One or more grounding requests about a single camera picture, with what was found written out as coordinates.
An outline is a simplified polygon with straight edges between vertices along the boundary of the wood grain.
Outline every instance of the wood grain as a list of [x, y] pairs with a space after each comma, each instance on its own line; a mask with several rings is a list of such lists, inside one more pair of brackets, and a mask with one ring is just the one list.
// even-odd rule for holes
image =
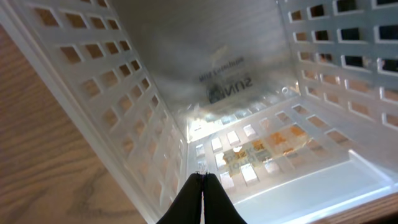
[[1, 26], [0, 223], [145, 223]]

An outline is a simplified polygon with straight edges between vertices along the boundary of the brown wooden surface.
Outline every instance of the brown wooden surface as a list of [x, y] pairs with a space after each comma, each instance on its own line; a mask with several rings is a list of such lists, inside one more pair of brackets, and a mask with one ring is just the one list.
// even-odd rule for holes
[[1, 26], [0, 223], [145, 223]]

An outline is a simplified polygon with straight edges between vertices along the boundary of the white plastic basket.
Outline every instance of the white plastic basket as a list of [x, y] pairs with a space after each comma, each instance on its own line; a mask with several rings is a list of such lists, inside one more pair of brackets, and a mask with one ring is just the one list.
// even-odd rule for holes
[[[198, 170], [220, 176], [248, 223], [310, 222], [396, 192], [397, 11], [383, 0], [0, 2], [2, 25], [149, 223]], [[189, 80], [240, 55], [233, 69], [255, 88], [202, 104]], [[293, 124], [328, 156], [303, 146], [295, 162], [274, 158], [277, 175], [218, 166]]]

